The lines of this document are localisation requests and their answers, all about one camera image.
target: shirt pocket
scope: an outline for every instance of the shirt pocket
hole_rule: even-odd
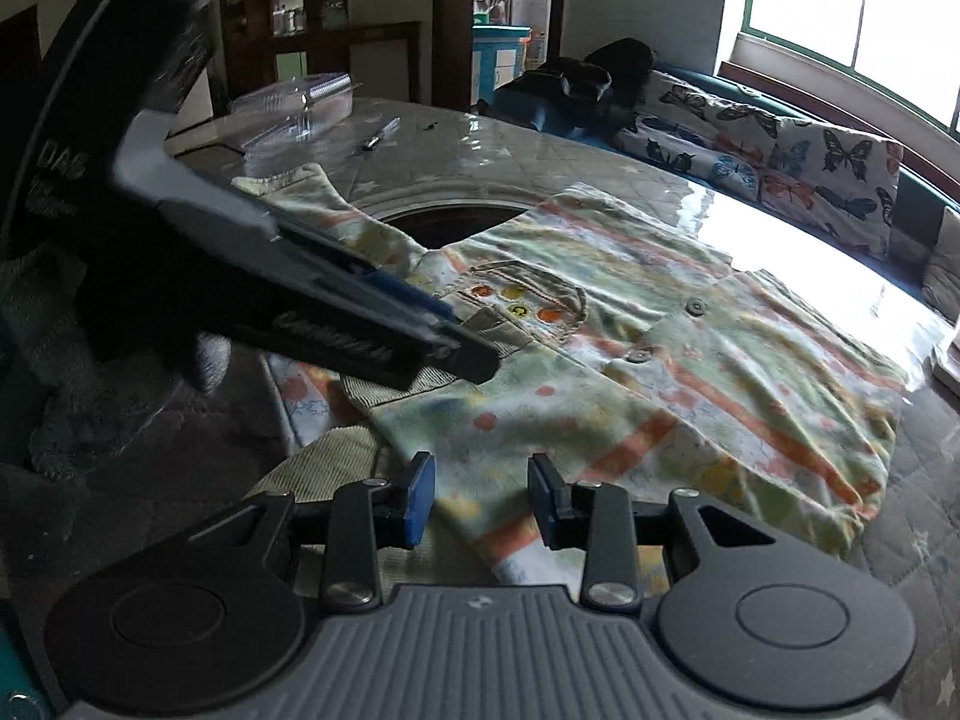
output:
[[[461,317],[495,309],[539,341],[563,343],[587,319],[587,295],[550,271],[517,260],[471,268],[440,294]]]

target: wooden door frame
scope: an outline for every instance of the wooden door frame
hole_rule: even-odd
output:
[[[566,0],[550,0],[548,55],[560,53]],[[467,111],[473,81],[472,0],[433,0],[431,101],[438,108]]]

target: button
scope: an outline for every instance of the button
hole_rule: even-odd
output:
[[[653,359],[653,352],[650,349],[633,349],[632,351],[627,352],[627,356],[624,358],[627,362],[650,362]]]
[[[690,298],[686,302],[686,312],[691,317],[702,317],[707,312],[707,304],[699,298]]]

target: colorful shirt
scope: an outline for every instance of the colorful shirt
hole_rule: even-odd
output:
[[[534,452],[638,499],[692,485],[835,554],[877,514],[904,374],[769,274],[587,187],[431,251],[312,180],[267,199],[309,206],[501,352],[481,386],[343,381],[400,456],[434,453],[440,514],[501,579],[576,584],[582,565],[536,545]]]

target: green window frame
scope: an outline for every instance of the green window frame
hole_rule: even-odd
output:
[[[801,46],[790,40],[785,40],[784,38],[781,38],[778,35],[774,35],[769,32],[765,32],[762,29],[756,29],[750,26],[752,9],[754,9],[754,0],[746,1],[746,5],[743,9],[743,25],[741,25],[740,29],[742,32],[748,35],[752,35],[754,37],[760,38],[761,40],[765,40],[767,42],[773,43],[777,46],[783,46],[786,49],[793,50],[794,52],[797,52],[799,55],[803,55],[810,59],[814,59],[817,62],[827,65],[829,68],[832,68],[835,71],[838,71],[839,73],[844,74],[845,76],[849,76],[852,79],[860,81],[862,84],[865,84],[871,87],[872,89],[877,90],[877,92],[880,92],[882,95],[886,95],[888,98],[891,98],[892,100],[896,100],[897,103],[902,105],[904,108],[907,108],[908,110],[912,111],[914,114],[919,116],[928,124],[932,124],[933,127],[936,127],[942,132],[946,132],[947,134],[952,136],[954,140],[960,141],[960,132],[958,132],[957,130],[957,121],[958,121],[958,118],[960,118],[960,89],[957,90],[957,100],[953,107],[953,117],[952,117],[952,120],[950,121],[949,127],[947,127],[942,122],[939,122],[937,119],[934,119],[925,110],[923,110],[922,108],[918,108],[917,105],[915,105],[914,103],[911,103],[911,101],[908,100],[907,98],[904,98],[902,95],[898,95],[892,89],[888,89],[883,84],[877,83],[877,81],[870,79],[870,77],[864,76],[864,74],[862,73],[858,73],[858,71],[854,69],[854,65],[856,65],[857,53],[860,48],[860,35],[863,28],[863,10],[865,5],[866,5],[866,0],[860,0],[860,18],[859,18],[859,23],[857,25],[857,30],[856,30],[856,42],[853,45],[853,59],[851,60],[850,65],[844,65],[841,62],[837,62],[834,59],[830,59],[828,56],[822,55],[822,53],[815,52],[814,50],[810,50],[805,46]]]

